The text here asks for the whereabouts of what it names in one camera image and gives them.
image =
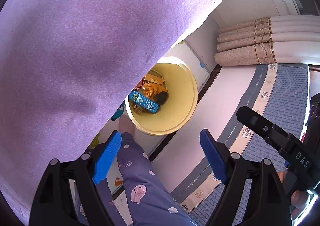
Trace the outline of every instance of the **person's hand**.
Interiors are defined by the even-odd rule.
[[[287,171],[278,172],[281,183],[283,183]],[[299,214],[308,206],[310,202],[310,196],[305,191],[295,191],[291,196],[291,204],[295,207],[291,211],[292,220],[295,220]]]

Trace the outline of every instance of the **yellow bucket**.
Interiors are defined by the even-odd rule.
[[[125,106],[137,129],[150,135],[166,135],[180,129],[191,118],[198,100],[197,84],[189,67],[176,57],[162,57],[152,69],[165,81],[167,101],[155,114],[135,113],[128,97]]]

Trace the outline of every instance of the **pink cartoon print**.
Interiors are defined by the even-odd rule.
[[[140,200],[144,197],[146,192],[147,188],[143,184],[136,186],[131,192],[131,201],[133,203],[139,204]]]

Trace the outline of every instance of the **screw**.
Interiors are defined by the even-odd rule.
[[[83,154],[82,156],[81,156],[81,159],[82,160],[88,160],[90,158],[90,154],[88,154],[88,153],[85,153],[85,154]]]
[[[263,159],[263,163],[266,165],[271,165],[271,161],[269,159]]]
[[[239,159],[239,158],[240,158],[240,155],[239,155],[238,153],[234,152],[234,153],[231,154],[231,157],[232,157],[233,159]]]
[[[56,165],[58,163],[58,159],[54,158],[50,161],[50,165]]]

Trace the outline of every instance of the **blue pajama pants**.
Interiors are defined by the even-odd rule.
[[[120,173],[134,226],[198,226],[177,204],[153,172],[153,167],[142,147],[134,142],[131,134],[123,133],[117,154]],[[112,202],[107,180],[97,186],[106,210],[116,226],[126,226]],[[76,211],[80,222],[87,224],[81,213],[79,198]]]

